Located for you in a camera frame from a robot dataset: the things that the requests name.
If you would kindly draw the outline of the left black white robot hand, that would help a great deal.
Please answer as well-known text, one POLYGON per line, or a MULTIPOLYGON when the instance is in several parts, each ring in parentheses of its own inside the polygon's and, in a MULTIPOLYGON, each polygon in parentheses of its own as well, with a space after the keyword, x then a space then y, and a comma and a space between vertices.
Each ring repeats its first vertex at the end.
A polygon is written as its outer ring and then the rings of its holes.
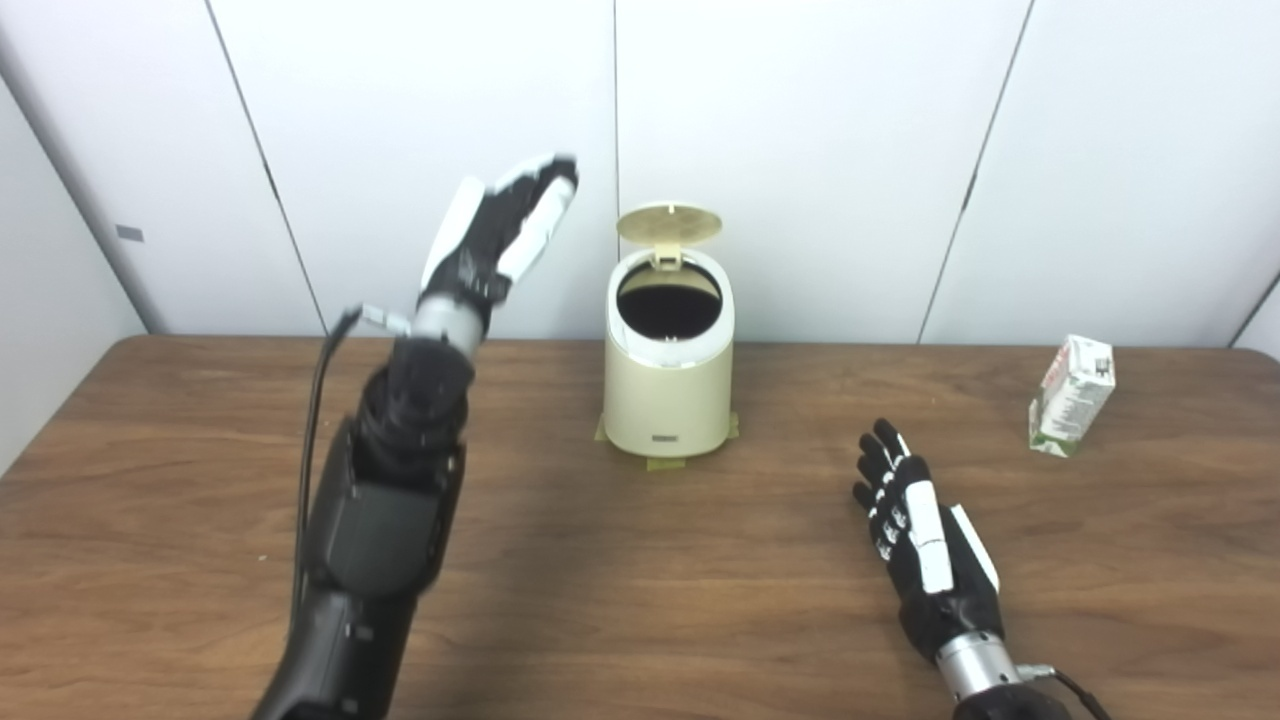
POLYGON ((579 181, 576 156, 562 152, 521 161, 493 184, 465 178, 431 242, 417 302, 449 299, 489 325, 549 246, 579 181))

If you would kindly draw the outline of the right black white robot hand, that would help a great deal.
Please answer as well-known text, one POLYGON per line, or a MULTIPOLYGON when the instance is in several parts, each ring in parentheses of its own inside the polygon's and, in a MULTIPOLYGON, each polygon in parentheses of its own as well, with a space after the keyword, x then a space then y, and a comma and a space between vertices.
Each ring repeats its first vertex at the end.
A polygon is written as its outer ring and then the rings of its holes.
POLYGON ((925 459, 887 419, 876 420, 859 448, 861 477, 851 495, 867 515, 911 647, 933 661, 961 635, 1002 639, 998 574, 963 507, 940 501, 925 459))

